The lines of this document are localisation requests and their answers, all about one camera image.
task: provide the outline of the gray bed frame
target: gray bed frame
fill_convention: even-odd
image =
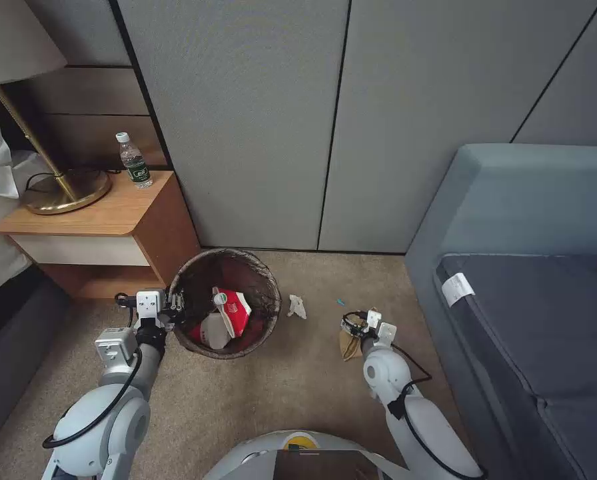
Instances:
[[[9,294],[22,295],[25,301],[0,329],[0,429],[45,358],[71,302],[45,275],[25,291]]]
[[[434,270],[447,253],[597,255],[597,147],[460,148],[405,263],[480,462],[522,478],[496,421],[482,368],[456,336]]]

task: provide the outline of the floor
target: floor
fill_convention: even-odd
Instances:
[[[384,410],[368,394],[362,360],[345,363],[338,349],[341,315],[371,307],[397,325],[396,343],[433,374],[434,380],[420,388],[466,441],[402,257],[255,253],[270,267],[283,294],[273,334],[254,353],[235,361],[194,355],[168,335],[150,400],[150,429],[131,478],[200,479],[236,443],[277,429],[346,437],[402,465]],[[286,316],[289,293],[303,298],[307,320]],[[101,364],[95,338],[126,320],[125,311],[114,305],[74,305],[0,432],[0,479],[40,477],[49,458],[41,441],[62,412],[97,384]]]

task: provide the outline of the lamp stand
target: lamp stand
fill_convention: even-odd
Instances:
[[[65,213],[96,202],[110,190],[112,181],[105,172],[59,170],[1,86],[0,101],[52,171],[50,177],[23,192],[21,203],[25,208],[38,215]]]

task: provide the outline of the bottle label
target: bottle label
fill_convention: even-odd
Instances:
[[[134,183],[142,183],[150,178],[150,171],[145,165],[143,157],[134,158],[134,165],[127,167],[127,173]]]

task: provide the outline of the wooden nightstand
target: wooden nightstand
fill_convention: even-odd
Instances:
[[[20,207],[0,222],[0,233],[74,298],[166,287],[200,251],[199,240],[174,173],[151,174],[146,189],[125,172],[112,175],[105,197],[73,212],[43,216]]]

